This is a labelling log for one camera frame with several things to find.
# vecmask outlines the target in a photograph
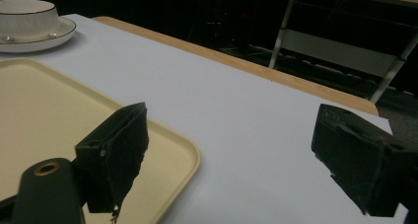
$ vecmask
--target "wooden table edge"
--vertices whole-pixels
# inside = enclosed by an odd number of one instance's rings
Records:
[[[366,99],[353,96],[335,89],[319,85],[317,83],[298,78],[274,69],[270,69],[240,58],[233,57],[226,53],[222,53],[210,48],[206,48],[194,43],[187,42],[182,39],[163,35],[151,30],[147,30],[108,16],[99,16],[93,18],[94,20],[112,26],[114,28],[135,34],[140,37],[145,37],[163,44],[167,44],[184,51],[200,55],[202,57],[217,61],[222,64],[240,69],[247,73],[257,75],[264,79],[276,82],[287,87],[356,109],[361,112],[367,112],[374,115],[379,115],[375,104]]]

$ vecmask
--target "beige tray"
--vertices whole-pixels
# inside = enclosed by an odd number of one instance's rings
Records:
[[[45,159],[75,158],[74,146],[121,107],[29,59],[0,62],[0,200],[17,193],[21,173]],[[150,145],[119,223],[156,223],[200,164],[197,147],[148,120]],[[109,223],[90,214],[88,224]]]

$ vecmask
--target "hole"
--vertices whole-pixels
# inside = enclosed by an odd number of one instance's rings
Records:
[[[46,176],[46,175],[54,173],[58,169],[59,169],[59,163],[57,162],[45,163],[45,164],[38,166],[35,169],[34,174],[35,176],[39,176],[39,177]]]

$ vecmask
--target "saucer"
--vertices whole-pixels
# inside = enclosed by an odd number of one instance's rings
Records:
[[[33,40],[0,39],[0,52],[23,53],[56,47],[69,40],[76,32],[76,23],[67,18],[58,17],[59,27],[54,33]]]

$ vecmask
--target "table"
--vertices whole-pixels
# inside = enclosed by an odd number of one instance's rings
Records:
[[[402,206],[394,219],[364,216],[311,151],[319,105],[347,106],[79,15],[67,18],[78,29],[66,44],[1,53],[0,60],[30,57],[123,105],[146,102],[150,119],[194,141],[200,170],[163,223],[403,221]],[[350,110],[390,131],[386,119]]]
[[[193,43],[189,43],[178,38],[162,35],[111,17],[104,16],[96,17],[94,19],[101,23],[127,31],[129,33],[141,37],[146,37],[167,45],[171,45],[173,47],[185,50],[187,52],[191,52],[203,56],[205,58],[220,62],[222,64],[238,68],[242,71],[248,72],[253,75],[257,75],[259,77],[271,80],[273,82],[289,86],[291,88],[315,95],[320,98],[324,98],[326,100],[333,101],[341,105],[345,105],[349,108],[353,108],[362,112],[368,112],[374,115],[379,115],[379,112],[373,103],[365,99],[353,96],[351,94],[328,88],[302,78],[294,77],[292,75],[282,73],[271,68],[266,68],[246,60],[232,57],[228,54],[215,51],[206,47],[202,47]]]

